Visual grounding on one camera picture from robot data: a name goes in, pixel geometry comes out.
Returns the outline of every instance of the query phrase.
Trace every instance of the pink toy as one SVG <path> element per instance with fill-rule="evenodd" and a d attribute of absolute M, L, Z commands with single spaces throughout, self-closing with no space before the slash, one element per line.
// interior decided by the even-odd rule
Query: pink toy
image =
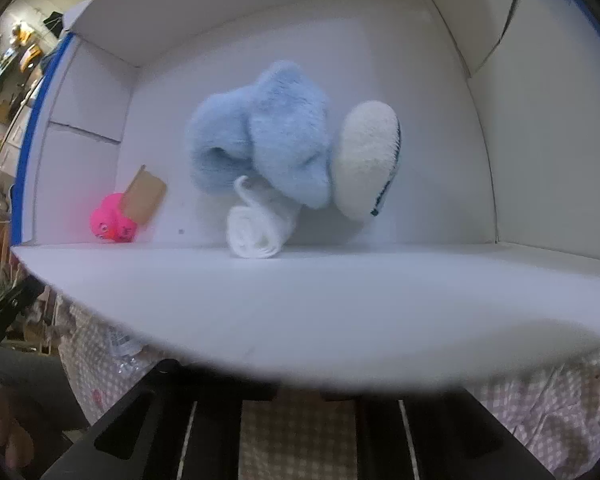
<path fill-rule="evenodd" d="M 103 240 L 114 242 L 132 242 L 136 235 L 138 224 L 122 215 L 120 211 L 122 193 L 113 193 L 105 197 L 91 217 L 89 224 L 91 232 Z"/>

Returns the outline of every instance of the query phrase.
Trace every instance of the rolled white cloth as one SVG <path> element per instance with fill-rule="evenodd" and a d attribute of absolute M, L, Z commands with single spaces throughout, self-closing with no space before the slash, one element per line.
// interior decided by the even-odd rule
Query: rolled white cloth
<path fill-rule="evenodd" d="M 261 177 L 245 175 L 234 182 L 245 205 L 236 205 L 226 219 L 226 240 L 243 258 L 270 258 L 296 228 L 301 204 L 284 196 Z"/>

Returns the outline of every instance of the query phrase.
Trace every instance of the gingham cloth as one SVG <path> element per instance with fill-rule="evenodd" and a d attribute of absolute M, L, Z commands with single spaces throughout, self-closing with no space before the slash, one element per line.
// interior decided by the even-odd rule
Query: gingham cloth
<path fill-rule="evenodd" d="M 145 346 L 133 363 L 113 357 L 109 325 L 60 296 L 60 357 L 93 424 L 167 355 Z M 468 386 L 468 390 L 558 480 L 588 471 L 600 457 L 600 351 L 554 368 Z M 245 402 L 240 430 L 242 480 L 356 478 L 352 402 L 324 402 L 281 391 L 273 402 Z"/>

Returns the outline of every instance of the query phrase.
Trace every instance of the blue fluffy fabric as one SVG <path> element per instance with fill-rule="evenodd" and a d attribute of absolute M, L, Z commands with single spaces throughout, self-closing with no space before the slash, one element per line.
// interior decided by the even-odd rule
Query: blue fluffy fabric
<path fill-rule="evenodd" d="M 252 87 L 208 97 L 187 129 L 194 182 L 206 192 L 234 189 L 234 181 L 253 171 L 248 105 Z"/>
<path fill-rule="evenodd" d="M 187 131 L 195 182 L 208 192 L 232 189 L 254 171 L 311 208 L 331 198 L 324 93 L 294 63 L 274 63 L 252 86 L 216 94 Z"/>

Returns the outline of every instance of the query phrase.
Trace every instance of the person's hand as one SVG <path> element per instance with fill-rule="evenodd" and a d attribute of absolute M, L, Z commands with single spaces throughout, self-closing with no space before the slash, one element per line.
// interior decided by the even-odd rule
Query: person's hand
<path fill-rule="evenodd" d="M 15 420 L 7 395 L 0 387 L 0 448 L 11 469 L 20 469 L 33 460 L 33 441 Z"/>

